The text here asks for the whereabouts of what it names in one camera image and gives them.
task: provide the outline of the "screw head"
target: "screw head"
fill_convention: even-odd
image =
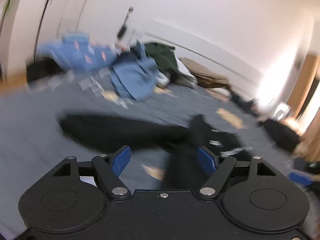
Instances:
[[[161,193],[159,196],[160,196],[160,198],[168,198],[168,197],[169,197],[169,194],[167,194],[167,193]]]
[[[125,188],[125,187],[115,187],[113,190],[112,190],[112,193],[115,194],[115,195],[124,195],[124,194],[127,194],[128,190]]]
[[[211,196],[216,193],[216,190],[212,187],[203,187],[202,189],[200,189],[200,193],[202,195]]]

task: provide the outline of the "brown folded clothing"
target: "brown folded clothing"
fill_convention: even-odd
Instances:
[[[230,87],[227,77],[213,73],[206,67],[189,58],[180,58],[180,61],[186,66],[191,74],[197,78],[199,86],[205,88]]]

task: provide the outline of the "bed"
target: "bed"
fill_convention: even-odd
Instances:
[[[66,156],[88,161],[99,154],[65,137],[57,122],[64,112],[90,112],[141,119],[159,124],[186,126],[193,115],[204,114],[206,121],[220,130],[237,133],[251,153],[259,155],[287,175],[291,168],[286,152],[274,147],[256,120],[231,102],[212,98],[205,89],[195,90],[169,85],[169,93],[153,93],[143,102],[123,100],[115,103],[105,99],[95,88],[86,88],[88,81],[97,81],[104,90],[113,90],[107,70],[92,75],[53,77],[38,83],[31,90],[22,90],[0,98],[0,232],[13,239],[25,230],[18,211],[20,196],[52,167]],[[243,119],[247,128],[237,130],[216,113],[218,108]],[[157,189],[161,181],[149,176],[143,169],[166,168],[169,154],[162,149],[145,149],[133,152],[120,179],[133,192],[135,189]],[[319,203],[308,193],[310,212],[304,231],[316,236],[315,217]]]

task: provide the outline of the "dark green clothing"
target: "dark green clothing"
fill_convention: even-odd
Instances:
[[[145,46],[147,53],[155,60],[162,73],[169,72],[172,78],[177,77],[179,72],[173,52],[175,47],[156,42],[145,43]]]

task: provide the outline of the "textured blue pad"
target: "textured blue pad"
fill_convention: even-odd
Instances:
[[[122,171],[124,170],[124,168],[129,163],[130,157],[131,157],[131,149],[130,147],[127,147],[117,157],[113,159],[113,164],[111,167],[113,173],[119,177]]]
[[[311,179],[309,179],[308,177],[302,176],[302,175],[297,174],[295,172],[289,173],[289,179],[294,182],[298,182],[304,186],[309,186],[313,183],[313,181]]]
[[[213,158],[202,148],[198,149],[198,162],[208,176],[211,176],[217,169],[214,165]]]

